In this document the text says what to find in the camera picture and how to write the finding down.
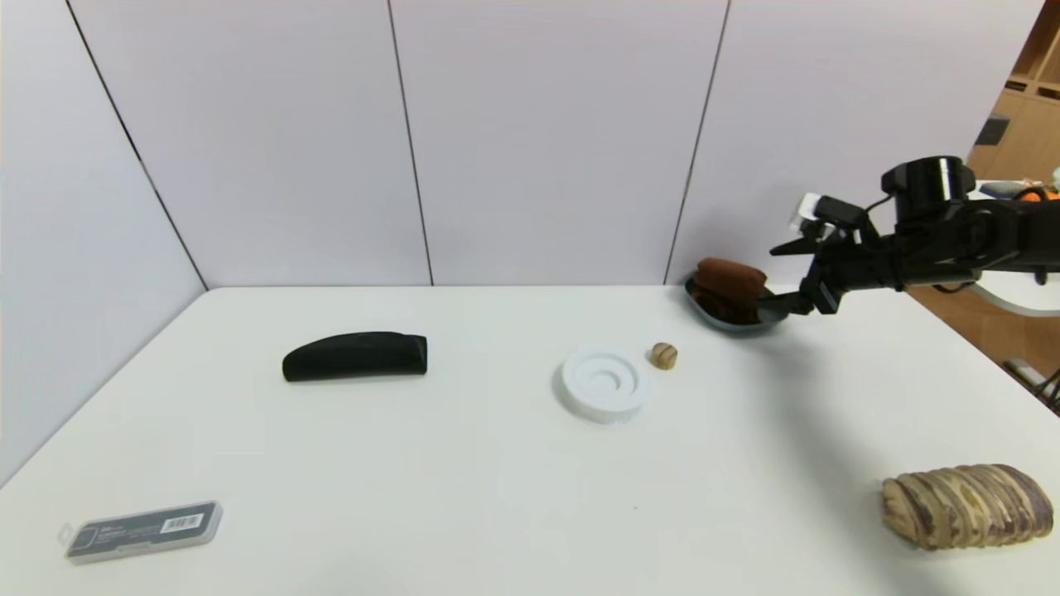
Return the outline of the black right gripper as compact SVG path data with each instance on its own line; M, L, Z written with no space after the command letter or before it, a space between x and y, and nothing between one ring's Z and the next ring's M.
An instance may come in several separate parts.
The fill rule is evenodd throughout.
M800 236L768 249L768 256L814 255L817 239ZM815 255L799 291L775 294L765 291L756 301L759 310L783 315L833 315L845 294L852 291L901 290L901 280L888 252L874 252L860 245L823 248Z

